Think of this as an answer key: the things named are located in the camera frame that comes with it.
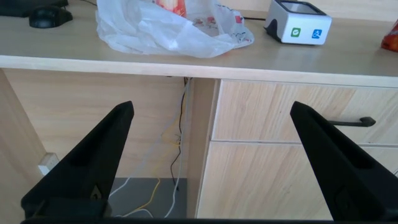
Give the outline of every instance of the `drawer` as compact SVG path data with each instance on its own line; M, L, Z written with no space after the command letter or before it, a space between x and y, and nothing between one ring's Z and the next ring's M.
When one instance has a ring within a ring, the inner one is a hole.
M392 172L398 149L365 149ZM198 218L331 220L302 146L211 143Z
M341 86L223 81L213 139L300 142L290 110L305 103L331 121L358 122L370 128L338 128L358 144L398 144L398 90Z

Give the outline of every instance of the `desk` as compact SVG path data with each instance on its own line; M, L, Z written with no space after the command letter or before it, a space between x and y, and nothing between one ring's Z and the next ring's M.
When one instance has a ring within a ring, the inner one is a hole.
M262 22L247 21L255 44L197 59L113 51L96 34L93 6L68 9L75 19L49 30L0 19L0 217L9 223L21 220L19 200L41 178L44 154L62 158L131 100L136 116L118 170L127 177L178 110L181 77L194 78L182 174L190 217L331 218L289 119L295 100L327 119L372 116L371 128L340 129L398 169L398 54L379 48L391 22L335 19L326 45L312 47L280 45ZM154 177L159 163L157 175L170 177L177 150L162 155L171 147L160 143L137 177Z

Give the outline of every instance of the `drawer handle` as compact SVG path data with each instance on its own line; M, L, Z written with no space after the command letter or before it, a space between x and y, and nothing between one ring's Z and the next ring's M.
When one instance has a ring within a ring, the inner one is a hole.
M376 121L371 117L365 117L359 120L360 122L340 122L340 121L329 121L329 122L335 126L364 127L364 128L369 128L376 124Z

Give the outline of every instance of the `computer mouse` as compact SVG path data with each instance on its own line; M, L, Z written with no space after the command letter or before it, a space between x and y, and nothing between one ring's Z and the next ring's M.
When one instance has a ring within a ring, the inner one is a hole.
M72 13L57 6L42 6L34 9L29 16L29 25L34 28L58 27L73 19Z

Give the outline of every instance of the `white device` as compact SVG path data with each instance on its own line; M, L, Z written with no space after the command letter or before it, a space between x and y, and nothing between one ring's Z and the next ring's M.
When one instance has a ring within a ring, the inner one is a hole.
M43 175L47 175L59 162L55 153L47 153L41 160L39 169Z
M264 28L286 44L323 45L332 18L308 2L272 0Z

